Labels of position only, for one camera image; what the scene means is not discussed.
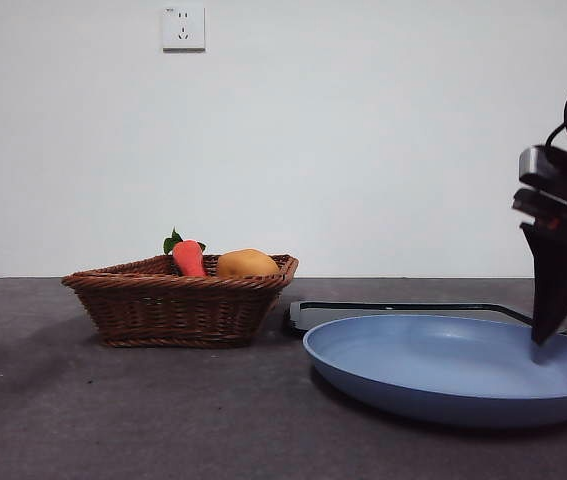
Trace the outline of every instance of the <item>toy carrot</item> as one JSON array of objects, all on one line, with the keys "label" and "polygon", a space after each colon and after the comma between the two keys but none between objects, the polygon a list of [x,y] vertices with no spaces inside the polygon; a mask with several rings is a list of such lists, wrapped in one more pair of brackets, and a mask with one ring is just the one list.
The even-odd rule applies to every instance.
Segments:
[{"label": "toy carrot", "polygon": [[176,229],[172,229],[172,236],[167,237],[163,241],[163,251],[166,255],[172,251],[174,264],[179,268],[181,273],[187,277],[205,277],[205,268],[203,268],[203,250],[205,245],[194,240],[183,240],[176,233]]}]

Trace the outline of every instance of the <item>brown wicker basket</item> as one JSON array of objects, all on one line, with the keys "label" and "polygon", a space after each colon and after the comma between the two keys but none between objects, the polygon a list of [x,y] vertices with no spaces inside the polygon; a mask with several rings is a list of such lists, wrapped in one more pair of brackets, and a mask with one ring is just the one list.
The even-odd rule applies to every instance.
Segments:
[{"label": "brown wicker basket", "polygon": [[204,255],[208,277],[184,277],[171,255],[77,272],[62,283],[78,295],[104,344],[115,347],[248,345],[298,266],[272,255],[278,275],[221,278],[218,255]]}]

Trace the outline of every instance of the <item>gray table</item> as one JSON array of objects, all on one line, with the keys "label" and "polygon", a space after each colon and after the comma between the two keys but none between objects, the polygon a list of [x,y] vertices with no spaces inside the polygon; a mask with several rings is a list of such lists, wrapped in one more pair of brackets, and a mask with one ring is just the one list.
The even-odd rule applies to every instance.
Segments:
[{"label": "gray table", "polygon": [[296,279],[254,344],[114,349],[59,279],[0,279],[0,479],[567,479],[567,423],[462,430],[342,395],[282,329],[297,300],[496,302],[530,280]]}]

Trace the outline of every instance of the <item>basket rim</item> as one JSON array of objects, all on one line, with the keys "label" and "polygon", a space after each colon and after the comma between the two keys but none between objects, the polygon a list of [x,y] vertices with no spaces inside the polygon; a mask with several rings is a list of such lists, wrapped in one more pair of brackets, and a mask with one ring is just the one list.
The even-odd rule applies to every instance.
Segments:
[{"label": "basket rim", "polygon": [[[278,289],[287,286],[294,278],[294,272],[298,267],[298,259],[289,254],[269,255],[270,257],[285,258],[281,266],[281,273],[274,275],[252,275],[244,277],[190,277],[177,276],[164,273],[112,273],[102,270],[129,267],[136,263],[164,258],[165,255],[119,264],[111,267],[103,267],[91,270],[83,270],[66,275],[61,283],[65,286],[80,289],[83,288],[223,288],[223,289]],[[204,255],[207,258],[219,257],[219,255]]]}]

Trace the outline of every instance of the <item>electrical socket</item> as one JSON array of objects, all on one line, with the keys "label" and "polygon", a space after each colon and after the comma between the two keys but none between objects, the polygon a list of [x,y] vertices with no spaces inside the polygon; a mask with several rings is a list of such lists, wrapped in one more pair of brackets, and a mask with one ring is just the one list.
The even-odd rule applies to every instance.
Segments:
[{"label": "electrical socket", "polygon": [[205,50],[205,8],[181,4],[163,9],[163,51]]}]

